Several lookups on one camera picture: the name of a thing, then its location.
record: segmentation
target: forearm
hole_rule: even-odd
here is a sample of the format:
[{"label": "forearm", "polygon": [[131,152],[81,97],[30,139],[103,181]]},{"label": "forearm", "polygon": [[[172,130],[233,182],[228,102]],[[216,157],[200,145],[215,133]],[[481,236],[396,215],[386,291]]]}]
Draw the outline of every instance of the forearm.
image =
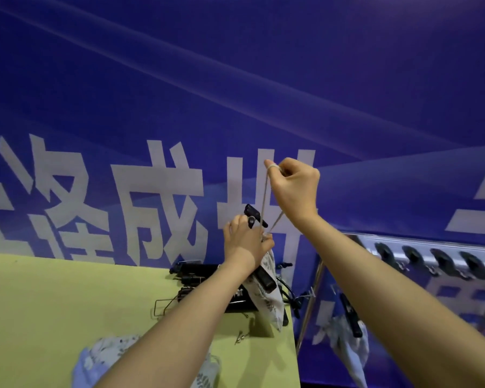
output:
[{"label": "forearm", "polygon": [[296,224],[414,383],[428,378],[440,386],[485,386],[485,338],[479,332],[322,218]]},{"label": "forearm", "polygon": [[245,277],[221,265],[113,365],[98,388],[189,388]]}]

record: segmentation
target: string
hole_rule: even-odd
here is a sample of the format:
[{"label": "string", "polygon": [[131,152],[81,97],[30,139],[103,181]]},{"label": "string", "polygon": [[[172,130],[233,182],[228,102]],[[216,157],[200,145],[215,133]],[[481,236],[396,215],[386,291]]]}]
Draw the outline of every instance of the string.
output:
[{"label": "string", "polygon": [[[263,223],[264,223],[264,207],[265,207],[265,204],[266,204],[266,192],[267,192],[267,189],[268,189],[269,169],[271,169],[271,168],[278,168],[278,170],[280,170],[280,172],[282,173],[282,175],[285,175],[284,174],[284,170],[282,170],[280,168],[280,166],[278,166],[278,164],[276,164],[276,163],[272,163],[266,169],[266,181],[265,181],[265,184],[264,184],[264,197],[262,199],[262,209],[261,209],[261,227],[263,226]],[[277,223],[280,220],[280,218],[282,218],[282,215],[284,215],[284,211],[280,211],[280,215],[278,215],[277,220],[273,223],[273,226],[271,226],[271,228],[269,229],[269,231],[266,234],[270,234],[273,231],[273,229],[277,225]]]}]

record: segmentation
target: hand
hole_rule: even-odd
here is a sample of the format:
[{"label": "hand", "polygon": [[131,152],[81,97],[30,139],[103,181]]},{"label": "hand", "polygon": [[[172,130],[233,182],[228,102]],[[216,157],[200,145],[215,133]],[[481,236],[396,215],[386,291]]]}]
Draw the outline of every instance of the hand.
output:
[{"label": "hand", "polygon": [[257,224],[249,228],[248,217],[237,215],[223,228],[224,264],[237,270],[243,280],[261,264],[267,251],[275,246],[271,234],[261,241],[263,229]]},{"label": "hand", "polygon": [[320,180],[317,169],[296,159],[285,158],[279,164],[287,175],[285,177],[276,167],[269,167],[273,164],[271,160],[266,159],[264,164],[278,205],[293,225],[298,227],[303,219],[317,215],[316,190]]}]

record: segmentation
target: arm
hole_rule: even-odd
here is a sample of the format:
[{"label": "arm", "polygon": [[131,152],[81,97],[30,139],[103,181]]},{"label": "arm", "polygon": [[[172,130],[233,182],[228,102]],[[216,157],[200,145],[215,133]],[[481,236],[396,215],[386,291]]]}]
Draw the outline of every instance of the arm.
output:
[{"label": "arm", "polygon": [[485,386],[485,337],[318,216],[316,169],[287,158],[284,177],[270,164],[280,207],[408,378],[416,386]]},{"label": "arm", "polygon": [[97,388],[190,388],[233,294],[274,245],[238,215],[223,229],[225,261],[130,347]]}]

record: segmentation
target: metal rod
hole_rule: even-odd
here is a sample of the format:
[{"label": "metal rod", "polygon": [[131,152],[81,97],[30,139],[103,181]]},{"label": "metal rod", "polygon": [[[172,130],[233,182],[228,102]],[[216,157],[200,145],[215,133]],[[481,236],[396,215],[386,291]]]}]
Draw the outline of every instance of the metal rod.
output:
[{"label": "metal rod", "polygon": [[[315,296],[318,293],[318,289],[320,288],[320,285],[322,284],[324,268],[325,266],[323,264],[323,261],[322,259],[320,259],[320,262],[318,263],[318,267],[316,269],[316,275],[314,277],[313,293]],[[296,343],[296,356],[298,356],[298,353],[300,352],[300,346],[302,345],[302,341],[304,340],[304,337],[306,335],[307,326],[309,324],[309,320],[311,319],[311,314],[314,309],[315,302],[316,302],[316,297],[311,297],[309,299],[309,303],[307,304],[306,314],[304,316],[304,320],[302,321],[302,327],[300,329],[300,335],[298,336],[298,342]]]}]

